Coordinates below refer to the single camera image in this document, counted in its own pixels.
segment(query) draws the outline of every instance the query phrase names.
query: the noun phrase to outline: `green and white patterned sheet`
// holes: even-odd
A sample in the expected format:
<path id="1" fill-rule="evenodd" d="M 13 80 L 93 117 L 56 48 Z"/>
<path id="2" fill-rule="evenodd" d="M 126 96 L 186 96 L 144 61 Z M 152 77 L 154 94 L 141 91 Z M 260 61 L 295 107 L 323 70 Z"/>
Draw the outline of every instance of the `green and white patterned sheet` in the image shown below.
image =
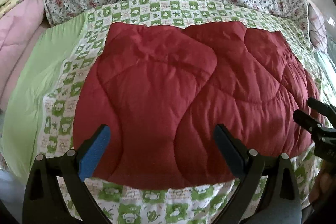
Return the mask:
<path id="1" fill-rule="evenodd" d="M 280 30 L 293 53 L 313 76 L 321 100 L 335 101 L 335 94 L 313 56 L 313 47 L 291 20 L 266 15 L 251 9 L 209 0 L 133 0 L 105 5 L 85 12 L 83 37 L 65 60 L 53 90 L 43 98 L 45 121 L 37 141 L 37 153 L 47 157 L 61 156 L 73 147 L 72 130 L 75 108 L 86 75 L 102 53 L 109 26 L 114 22 L 131 24 L 173 25 L 185 28 L 214 21 L 240 21 L 247 27 L 268 31 Z M 308 205 L 308 194 L 320 169 L 320 159 L 311 145 L 292 159 L 299 185 L 302 207 Z M 61 191 L 73 216 L 79 217 L 64 181 Z M 211 223 L 234 193 L 238 181 L 201 185 L 162 191 L 139 190 L 100 179 L 85 180 L 88 189 L 113 223 Z M 266 177 L 262 178 L 245 217 L 258 205 Z"/>

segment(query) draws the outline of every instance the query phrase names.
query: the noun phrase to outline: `black clamp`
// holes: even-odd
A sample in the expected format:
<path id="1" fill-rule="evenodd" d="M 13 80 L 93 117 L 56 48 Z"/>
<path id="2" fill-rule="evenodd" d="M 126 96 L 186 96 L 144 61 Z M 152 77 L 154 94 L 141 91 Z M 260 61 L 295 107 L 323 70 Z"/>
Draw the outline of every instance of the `black clamp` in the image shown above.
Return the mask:
<path id="1" fill-rule="evenodd" d="M 326 116 L 336 128 L 336 108 L 333 105 L 326 105 L 312 97 L 307 103 L 310 108 Z M 294 111 L 293 119 L 311 133 L 311 139 L 315 143 L 314 154 L 329 163 L 336 164 L 336 129 L 323 127 L 323 124 L 299 109 Z"/>
<path id="2" fill-rule="evenodd" d="M 312 97 L 307 103 L 310 108 L 327 117 L 332 126 L 336 128 L 336 108 L 333 105 L 326 105 Z M 329 190 L 311 204 L 314 210 L 305 224 L 336 223 L 334 213 L 336 206 L 336 129 L 324 127 L 319 121 L 299 109 L 294 111 L 293 119 L 311 133 L 311 139 L 315 143 L 314 154 L 330 164 L 328 170 L 325 171 L 334 176 Z"/>
<path id="3" fill-rule="evenodd" d="M 292 164 L 286 153 L 279 157 L 262 156 L 234 139 L 223 125 L 215 127 L 213 137 L 231 172 L 241 182 L 228 204 L 213 223 L 216 224 L 300 224 L 301 204 Z M 268 176 L 254 215 L 241 220 L 260 178 Z"/>
<path id="4" fill-rule="evenodd" d="M 92 176 L 110 141 L 110 130 L 101 125 L 76 151 L 47 159 L 36 156 L 31 169 L 23 206 L 23 224 L 110 224 L 84 183 Z M 83 221 L 72 217 L 65 205 L 57 177 L 63 177 L 73 204 Z"/>

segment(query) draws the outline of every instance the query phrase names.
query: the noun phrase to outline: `light green fabric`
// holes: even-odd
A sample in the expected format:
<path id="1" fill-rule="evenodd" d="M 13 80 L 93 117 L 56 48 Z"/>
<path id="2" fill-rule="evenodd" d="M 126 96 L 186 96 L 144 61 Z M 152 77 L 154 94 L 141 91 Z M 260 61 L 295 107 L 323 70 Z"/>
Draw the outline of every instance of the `light green fabric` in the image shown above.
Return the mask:
<path id="1" fill-rule="evenodd" d="M 29 176 L 43 118 L 41 95 L 59 78 L 63 61 L 78 44 L 84 22 L 82 14 L 47 29 L 36 43 L 11 94 L 0 138 L 1 154 L 11 171 L 24 183 Z"/>
<path id="2" fill-rule="evenodd" d="M 328 78 L 333 91 L 336 93 L 336 66 L 331 60 L 331 58 L 323 52 L 314 52 L 315 59 L 321 66 L 326 77 Z"/>

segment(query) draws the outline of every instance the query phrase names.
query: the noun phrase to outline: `blue clamp handle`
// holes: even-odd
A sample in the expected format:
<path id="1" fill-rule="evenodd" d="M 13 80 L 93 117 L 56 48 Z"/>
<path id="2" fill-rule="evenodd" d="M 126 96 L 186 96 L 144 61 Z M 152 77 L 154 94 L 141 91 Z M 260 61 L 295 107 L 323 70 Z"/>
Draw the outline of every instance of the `blue clamp handle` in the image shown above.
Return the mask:
<path id="1" fill-rule="evenodd" d="M 245 145 L 239 139 L 233 138 L 223 124 L 216 125 L 213 138 L 232 174 L 243 180 L 247 174 L 249 161 L 248 150 Z"/>
<path id="2" fill-rule="evenodd" d="M 78 176 L 82 182 L 86 178 L 92 177 L 110 139 L 110 128 L 106 125 L 101 125 L 95 134 L 90 139 L 85 140 L 78 149 Z"/>

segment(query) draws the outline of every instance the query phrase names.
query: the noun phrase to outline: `metal rivet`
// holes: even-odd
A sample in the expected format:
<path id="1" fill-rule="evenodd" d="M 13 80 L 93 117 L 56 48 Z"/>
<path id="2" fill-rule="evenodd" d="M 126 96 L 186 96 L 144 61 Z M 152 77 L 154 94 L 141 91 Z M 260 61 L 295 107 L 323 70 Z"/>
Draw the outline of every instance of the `metal rivet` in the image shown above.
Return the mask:
<path id="1" fill-rule="evenodd" d="M 67 151 L 67 156 L 72 157 L 74 154 L 76 154 L 76 151 L 73 149 L 70 149 Z"/>
<path id="2" fill-rule="evenodd" d="M 281 157 L 282 157 L 284 160 L 288 160 L 288 159 L 289 159 L 289 156 L 288 156 L 286 153 L 282 153 L 282 154 L 281 154 Z"/>
<path id="3" fill-rule="evenodd" d="M 38 154 L 37 156 L 36 156 L 36 160 L 42 160 L 43 159 L 43 154 Z"/>
<path id="4" fill-rule="evenodd" d="M 256 156 L 258 154 L 258 151 L 255 149 L 250 149 L 249 153 L 251 156 Z"/>

